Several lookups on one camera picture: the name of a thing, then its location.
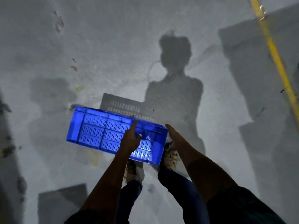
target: yellow line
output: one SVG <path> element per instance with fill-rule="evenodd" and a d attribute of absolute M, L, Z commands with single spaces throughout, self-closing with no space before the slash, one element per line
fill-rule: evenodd
<path fill-rule="evenodd" d="M 271 36 L 268 26 L 266 24 L 264 11 L 260 8 L 261 4 L 259 3 L 258 0 L 250 0 L 250 2 L 251 2 L 253 10 L 255 11 L 255 14 L 256 14 L 258 20 L 260 21 L 260 26 L 261 26 L 264 36 L 267 40 L 269 50 L 271 52 L 274 63 L 279 72 L 279 75 L 282 79 L 283 85 L 286 89 L 290 104 L 293 108 L 293 111 L 294 111 L 294 114 L 296 116 L 296 120 L 297 120 L 297 123 L 299 126 L 299 106 L 298 106 L 297 98 L 294 94 L 294 91 L 293 91 L 291 85 L 290 85 L 289 79 L 286 76 L 286 70 L 282 64 L 281 58 L 278 54 L 277 48 L 273 42 L 272 36 Z"/>

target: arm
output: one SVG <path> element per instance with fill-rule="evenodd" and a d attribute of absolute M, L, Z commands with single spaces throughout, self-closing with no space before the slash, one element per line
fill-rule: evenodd
<path fill-rule="evenodd" d="M 191 180 L 205 203 L 221 189 L 238 186 L 221 167 L 195 150 L 170 125 L 167 124 L 166 127 L 173 140 L 171 147 L 178 151 Z"/>
<path fill-rule="evenodd" d="M 80 209 L 81 211 L 87 209 L 96 211 L 103 223 L 114 222 L 126 164 L 141 140 L 140 135 L 135 137 L 137 122 L 135 121 L 131 128 L 125 132 L 112 163 Z"/>

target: forearm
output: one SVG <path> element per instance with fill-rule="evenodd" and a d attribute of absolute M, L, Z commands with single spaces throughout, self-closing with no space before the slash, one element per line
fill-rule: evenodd
<path fill-rule="evenodd" d="M 178 153 L 206 203 L 222 188 L 238 186 L 221 167 L 195 150 L 188 142 L 185 141 L 178 147 Z"/>
<path fill-rule="evenodd" d="M 118 151 L 80 210 L 95 210 L 102 220 L 113 223 L 129 154 Z"/>

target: shoe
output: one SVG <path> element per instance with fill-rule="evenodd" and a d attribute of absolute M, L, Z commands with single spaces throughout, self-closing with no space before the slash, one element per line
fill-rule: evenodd
<path fill-rule="evenodd" d="M 178 162 L 178 151 L 171 150 L 171 142 L 166 143 L 164 146 L 163 162 L 162 165 L 169 169 L 175 170 Z"/>
<path fill-rule="evenodd" d="M 136 163 L 129 159 L 126 165 L 124 179 L 126 184 L 131 180 L 137 180 L 141 183 L 144 180 L 143 168 L 137 167 Z"/>

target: blue plastic crate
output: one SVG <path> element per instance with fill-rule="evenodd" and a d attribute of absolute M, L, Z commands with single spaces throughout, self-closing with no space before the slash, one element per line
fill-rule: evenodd
<path fill-rule="evenodd" d="M 115 154 L 123 134 L 136 118 L 86 107 L 76 107 L 66 140 L 78 145 Z M 159 165 L 168 130 L 162 125 L 138 120 L 135 135 L 142 135 L 130 159 Z"/>

